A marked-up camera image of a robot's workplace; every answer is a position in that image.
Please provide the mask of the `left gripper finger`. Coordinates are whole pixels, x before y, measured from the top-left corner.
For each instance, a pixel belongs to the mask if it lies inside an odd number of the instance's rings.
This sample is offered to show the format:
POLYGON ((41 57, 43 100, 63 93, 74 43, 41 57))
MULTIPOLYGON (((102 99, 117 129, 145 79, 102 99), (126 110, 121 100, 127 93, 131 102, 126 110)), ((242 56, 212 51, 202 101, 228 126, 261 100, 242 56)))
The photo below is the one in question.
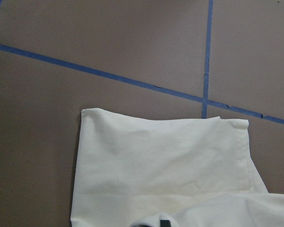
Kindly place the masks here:
POLYGON ((160 220, 160 227, 170 227, 169 220, 160 220))

